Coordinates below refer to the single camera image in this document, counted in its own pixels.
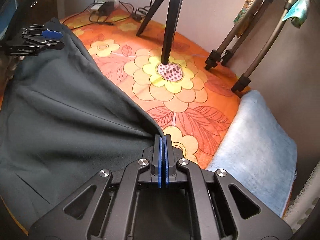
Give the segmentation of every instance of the floral tablecloth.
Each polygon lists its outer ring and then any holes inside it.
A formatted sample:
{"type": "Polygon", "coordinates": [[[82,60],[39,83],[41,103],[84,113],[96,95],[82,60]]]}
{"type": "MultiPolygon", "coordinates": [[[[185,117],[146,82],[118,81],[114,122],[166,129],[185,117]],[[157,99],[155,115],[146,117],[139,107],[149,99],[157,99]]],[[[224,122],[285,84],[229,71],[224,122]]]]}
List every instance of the floral tablecloth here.
{"type": "MultiPolygon", "coordinates": [[[[80,27],[90,23],[89,15],[86,11],[64,23],[76,28],[74,34],[102,73],[150,114],[165,134],[171,134],[173,146],[205,169],[238,110],[240,100],[230,90],[236,75],[220,64],[206,71],[209,53],[179,33],[169,64],[162,65],[165,26],[160,23],[151,21],[142,36],[136,37],[140,23],[131,18],[114,26],[80,27]]],[[[106,21],[127,16],[119,9],[106,21]]]]}

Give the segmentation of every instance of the white power strip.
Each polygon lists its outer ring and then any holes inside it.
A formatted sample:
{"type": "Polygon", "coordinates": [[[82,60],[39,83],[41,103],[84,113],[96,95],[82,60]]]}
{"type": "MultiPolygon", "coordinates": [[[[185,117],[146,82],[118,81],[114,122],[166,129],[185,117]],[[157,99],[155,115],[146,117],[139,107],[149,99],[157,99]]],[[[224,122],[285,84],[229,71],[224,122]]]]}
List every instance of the white power strip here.
{"type": "Polygon", "coordinates": [[[119,7],[120,5],[120,0],[94,0],[94,3],[99,3],[99,4],[95,4],[94,6],[92,6],[91,10],[98,10],[100,6],[105,2],[113,2],[115,8],[119,7]]]}

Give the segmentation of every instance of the silver screw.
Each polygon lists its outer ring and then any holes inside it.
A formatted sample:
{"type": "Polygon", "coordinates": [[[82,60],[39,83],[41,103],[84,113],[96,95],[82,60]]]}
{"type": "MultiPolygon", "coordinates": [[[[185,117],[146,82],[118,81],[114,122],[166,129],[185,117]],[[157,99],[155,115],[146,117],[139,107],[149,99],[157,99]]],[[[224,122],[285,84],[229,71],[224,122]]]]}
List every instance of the silver screw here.
{"type": "Polygon", "coordinates": [[[149,163],[149,161],[146,160],[146,159],[140,159],[140,160],[138,160],[138,164],[141,165],[141,166],[145,166],[145,165],[147,165],[148,163],[149,163]]]}
{"type": "Polygon", "coordinates": [[[180,160],[178,160],[178,162],[181,164],[181,165],[187,165],[189,163],[189,161],[185,158],[182,158],[180,160]]]}
{"type": "Polygon", "coordinates": [[[101,171],[99,171],[99,175],[100,175],[100,177],[108,177],[110,175],[110,171],[109,170],[101,170],[101,171]]]}
{"type": "Polygon", "coordinates": [[[224,177],[227,175],[227,172],[224,169],[217,170],[217,175],[220,177],[224,177]]]}

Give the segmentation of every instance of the triangular cutout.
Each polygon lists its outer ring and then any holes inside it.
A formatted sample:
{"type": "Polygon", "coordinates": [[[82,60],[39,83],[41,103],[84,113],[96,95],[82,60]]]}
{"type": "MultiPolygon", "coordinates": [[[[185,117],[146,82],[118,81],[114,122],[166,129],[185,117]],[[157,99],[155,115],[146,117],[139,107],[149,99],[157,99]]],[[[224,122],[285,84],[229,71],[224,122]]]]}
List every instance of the triangular cutout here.
{"type": "Polygon", "coordinates": [[[85,211],[87,210],[92,197],[94,195],[94,192],[96,191],[97,186],[91,185],[86,190],[84,190],[80,195],[78,195],[73,201],[71,201],[64,209],[63,211],[77,219],[81,220],[85,214],[85,211]]]}
{"type": "Polygon", "coordinates": [[[239,210],[240,216],[243,219],[248,219],[254,215],[260,213],[260,208],[253,203],[242,191],[240,191],[236,186],[230,185],[229,190],[236,202],[237,208],[239,210]]]}

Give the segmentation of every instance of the wall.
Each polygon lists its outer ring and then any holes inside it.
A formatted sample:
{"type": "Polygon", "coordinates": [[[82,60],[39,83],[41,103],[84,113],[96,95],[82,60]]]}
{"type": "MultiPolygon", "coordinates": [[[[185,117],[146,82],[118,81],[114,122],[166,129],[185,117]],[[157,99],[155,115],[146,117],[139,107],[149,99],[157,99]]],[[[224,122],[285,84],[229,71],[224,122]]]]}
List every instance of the wall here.
{"type": "MultiPolygon", "coordinates": [[[[136,6],[150,0],[122,0],[136,6]]],[[[66,15],[79,12],[93,0],[65,0],[66,15]]],[[[183,0],[177,30],[207,51],[216,49],[233,26],[244,0],[183,0]]],[[[282,14],[275,1],[229,65],[238,75],[254,60],[282,14]]],[[[165,23],[168,0],[154,20],[165,23]]],[[[298,145],[296,195],[320,160],[320,15],[311,6],[300,30],[287,23],[270,52],[252,75],[251,87],[264,96],[272,113],[298,145]]]]}

